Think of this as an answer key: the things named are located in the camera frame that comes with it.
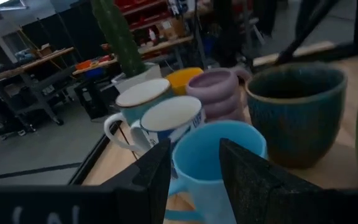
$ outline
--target yellow mug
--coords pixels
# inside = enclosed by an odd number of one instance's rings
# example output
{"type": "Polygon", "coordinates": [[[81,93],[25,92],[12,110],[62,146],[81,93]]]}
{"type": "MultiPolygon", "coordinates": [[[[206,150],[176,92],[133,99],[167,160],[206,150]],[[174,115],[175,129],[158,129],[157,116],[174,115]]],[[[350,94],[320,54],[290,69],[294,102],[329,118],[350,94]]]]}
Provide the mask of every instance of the yellow mug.
{"type": "Polygon", "coordinates": [[[191,78],[201,73],[203,73],[203,70],[200,68],[184,68],[169,74],[165,78],[171,83],[176,95],[185,95],[187,83],[191,78]]]}

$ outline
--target wall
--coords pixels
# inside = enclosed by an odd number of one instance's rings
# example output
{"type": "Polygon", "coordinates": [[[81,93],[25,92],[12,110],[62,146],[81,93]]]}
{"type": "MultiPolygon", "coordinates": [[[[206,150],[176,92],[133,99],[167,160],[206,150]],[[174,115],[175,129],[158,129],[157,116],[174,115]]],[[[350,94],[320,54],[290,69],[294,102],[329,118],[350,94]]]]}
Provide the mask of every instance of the wall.
{"type": "Polygon", "coordinates": [[[57,12],[62,12],[70,8],[70,4],[76,2],[77,0],[50,0],[53,7],[57,12]]]}
{"type": "Polygon", "coordinates": [[[27,10],[1,12],[4,17],[0,20],[0,37],[18,30],[18,26],[24,26],[39,19],[64,11],[70,8],[70,4],[76,0],[26,0],[27,10]]]}

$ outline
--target window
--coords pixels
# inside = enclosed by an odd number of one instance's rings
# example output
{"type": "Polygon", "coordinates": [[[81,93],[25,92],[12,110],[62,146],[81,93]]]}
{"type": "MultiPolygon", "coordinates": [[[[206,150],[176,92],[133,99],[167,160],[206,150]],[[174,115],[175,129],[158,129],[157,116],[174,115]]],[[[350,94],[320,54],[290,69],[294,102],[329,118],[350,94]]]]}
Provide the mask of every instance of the window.
{"type": "Polygon", "coordinates": [[[2,39],[5,41],[6,45],[15,56],[16,53],[22,50],[26,50],[30,46],[28,43],[26,43],[25,39],[20,35],[19,32],[5,35],[2,39]]]}

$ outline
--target dark teal bowl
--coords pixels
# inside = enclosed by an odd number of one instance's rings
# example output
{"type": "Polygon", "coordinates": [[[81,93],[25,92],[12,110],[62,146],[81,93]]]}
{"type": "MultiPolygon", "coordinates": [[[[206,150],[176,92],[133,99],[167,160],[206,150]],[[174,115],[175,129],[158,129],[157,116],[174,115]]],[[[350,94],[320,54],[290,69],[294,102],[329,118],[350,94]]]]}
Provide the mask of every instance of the dark teal bowl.
{"type": "Polygon", "coordinates": [[[323,63],[283,65],[249,80],[250,117],[269,158],[289,168],[315,165],[338,134],[346,85],[342,71],[323,63]]]}

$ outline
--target blue and white mug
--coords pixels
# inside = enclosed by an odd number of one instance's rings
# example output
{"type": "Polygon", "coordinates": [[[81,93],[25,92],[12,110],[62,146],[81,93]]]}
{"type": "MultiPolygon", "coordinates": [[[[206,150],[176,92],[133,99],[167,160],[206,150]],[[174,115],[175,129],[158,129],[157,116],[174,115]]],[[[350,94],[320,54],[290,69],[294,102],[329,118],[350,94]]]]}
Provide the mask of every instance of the blue and white mug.
{"type": "Polygon", "coordinates": [[[176,96],[151,107],[141,119],[134,121],[131,136],[135,147],[143,151],[166,138],[171,139],[174,147],[185,134],[204,122],[205,112],[199,99],[176,96]]]}
{"type": "Polygon", "coordinates": [[[134,121],[140,119],[148,109],[173,96],[171,84],[164,78],[156,78],[130,87],[116,98],[116,105],[121,112],[111,115],[104,122],[106,136],[118,146],[134,151],[140,156],[143,155],[148,149],[131,146],[120,141],[110,133],[110,126],[116,121],[126,122],[130,126],[134,121]]]}

